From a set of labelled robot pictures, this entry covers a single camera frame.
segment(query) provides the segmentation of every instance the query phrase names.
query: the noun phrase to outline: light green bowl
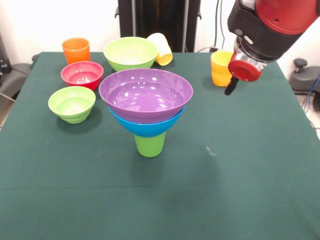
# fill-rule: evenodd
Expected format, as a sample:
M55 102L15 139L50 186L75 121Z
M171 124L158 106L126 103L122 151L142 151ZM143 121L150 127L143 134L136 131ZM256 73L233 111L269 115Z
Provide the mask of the light green bowl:
M103 51L111 67L119 72L126 69L151 68L158 50L151 41L137 36L118 38Z
M83 86L69 86L56 91L48 101L50 110L70 124L86 120L96 101L95 93Z

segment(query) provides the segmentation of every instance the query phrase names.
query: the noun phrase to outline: yellow cup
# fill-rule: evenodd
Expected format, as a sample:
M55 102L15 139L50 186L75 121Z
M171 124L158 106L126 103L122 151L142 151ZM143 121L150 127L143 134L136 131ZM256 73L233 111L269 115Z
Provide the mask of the yellow cup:
M211 54L211 76L213 84L219 87L228 86L232 77L228 69L232 55L233 53L228 51L216 51Z
M155 57L155 62L160 66L168 65L174 57L165 35L157 32L151 34L146 39L157 47L158 54Z

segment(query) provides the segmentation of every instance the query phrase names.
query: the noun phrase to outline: blue bowl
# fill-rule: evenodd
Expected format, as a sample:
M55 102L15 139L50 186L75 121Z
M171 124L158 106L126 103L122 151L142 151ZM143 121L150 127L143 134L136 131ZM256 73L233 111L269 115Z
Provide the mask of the blue bowl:
M177 115L173 116L172 118L156 123L136 123L127 121L115 114L115 112L112 111L110 107L109 110L116 118L116 120L129 132L139 137L151 138L163 134L165 131L171 128L181 116L185 108L186 107L184 107Z

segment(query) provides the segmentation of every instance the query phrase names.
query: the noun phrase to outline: purple bowl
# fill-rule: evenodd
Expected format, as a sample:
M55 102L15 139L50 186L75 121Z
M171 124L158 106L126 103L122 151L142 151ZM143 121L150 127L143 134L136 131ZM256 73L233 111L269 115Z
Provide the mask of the purple bowl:
M183 77L154 68L115 72L100 84L105 103L121 118L139 124L166 121L191 99L193 89Z

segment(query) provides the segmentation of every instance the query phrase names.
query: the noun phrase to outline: white cup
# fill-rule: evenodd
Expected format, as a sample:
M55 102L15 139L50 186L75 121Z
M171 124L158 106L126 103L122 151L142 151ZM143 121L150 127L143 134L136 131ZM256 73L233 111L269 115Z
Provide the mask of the white cup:
M155 61L160 66L168 65L174 57L165 35L157 32L151 34L146 39L157 47L158 54L156 55Z

